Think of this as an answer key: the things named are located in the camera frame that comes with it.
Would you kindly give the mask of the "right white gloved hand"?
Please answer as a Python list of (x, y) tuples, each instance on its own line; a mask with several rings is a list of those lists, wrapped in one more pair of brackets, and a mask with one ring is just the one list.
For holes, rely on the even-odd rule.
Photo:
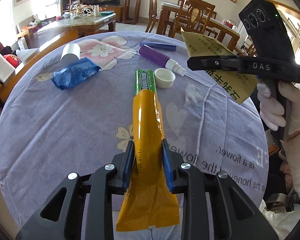
[(288, 129), (288, 139), (300, 134), (300, 89), (292, 83), (279, 81), (279, 94), (290, 102), (290, 113), (287, 114), (283, 103), (271, 96), (270, 88), (264, 83), (257, 85), (257, 98), (260, 101), (260, 116), (272, 130), (280, 127)]

